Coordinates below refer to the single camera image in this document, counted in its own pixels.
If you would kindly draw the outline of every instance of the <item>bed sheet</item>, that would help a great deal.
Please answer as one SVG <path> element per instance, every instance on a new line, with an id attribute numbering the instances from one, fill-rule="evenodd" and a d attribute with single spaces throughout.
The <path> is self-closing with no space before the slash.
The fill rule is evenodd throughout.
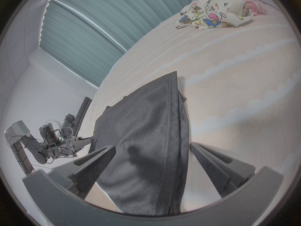
<path id="1" fill-rule="evenodd" d="M 112 67 L 83 120 L 80 136 L 93 135 L 96 119 L 140 86 L 172 71 L 187 98 L 190 141 L 256 167 L 285 174 L 270 208 L 294 177 L 301 154 L 301 49 L 284 15 L 266 5 L 237 28 L 174 27 L 179 14 L 141 38 Z M 88 153 L 83 149 L 79 156 Z M 181 211 L 220 199 L 190 152 Z"/>

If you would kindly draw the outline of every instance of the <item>mattress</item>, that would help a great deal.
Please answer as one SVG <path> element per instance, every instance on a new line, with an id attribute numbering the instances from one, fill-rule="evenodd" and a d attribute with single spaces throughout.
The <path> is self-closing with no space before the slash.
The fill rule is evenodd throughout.
<path id="1" fill-rule="evenodd" d="M 301 154 L 301 49 L 284 15 L 266 5 L 236 28 L 175 28 L 176 14 L 141 38 L 112 67 L 83 120 L 90 137 L 96 119 L 140 86 L 172 71 L 190 122 L 190 141 L 285 175 L 271 204 L 287 190 Z M 79 156 L 88 153 L 83 149 Z M 189 153 L 181 211 L 220 199 Z"/>

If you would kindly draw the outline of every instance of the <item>cartoon print blanket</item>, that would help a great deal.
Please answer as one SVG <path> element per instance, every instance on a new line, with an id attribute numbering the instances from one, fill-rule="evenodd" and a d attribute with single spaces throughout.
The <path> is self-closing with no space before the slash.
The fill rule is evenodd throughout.
<path id="1" fill-rule="evenodd" d="M 194 0 L 180 15 L 175 23 L 179 29 L 188 25 L 199 29 L 237 27 L 253 17 L 246 0 Z"/>

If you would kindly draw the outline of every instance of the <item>pink cloth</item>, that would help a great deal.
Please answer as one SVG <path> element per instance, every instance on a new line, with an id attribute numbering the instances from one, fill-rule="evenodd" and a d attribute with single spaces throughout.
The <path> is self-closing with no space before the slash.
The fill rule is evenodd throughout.
<path id="1" fill-rule="evenodd" d="M 246 3 L 249 5 L 249 9 L 252 11 L 253 15 L 266 14 L 263 2 L 258 0 L 246 0 Z"/>

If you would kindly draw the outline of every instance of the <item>black fabric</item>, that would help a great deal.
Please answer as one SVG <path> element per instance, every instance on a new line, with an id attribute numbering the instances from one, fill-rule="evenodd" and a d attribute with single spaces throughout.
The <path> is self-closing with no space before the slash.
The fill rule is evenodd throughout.
<path id="1" fill-rule="evenodd" d="M 97 183 L 123 213 L 180 213 L 189 150 L 184 101 L 175 71 L 107 106 L 96 120 L 89 153 L 116 146 Z"/>

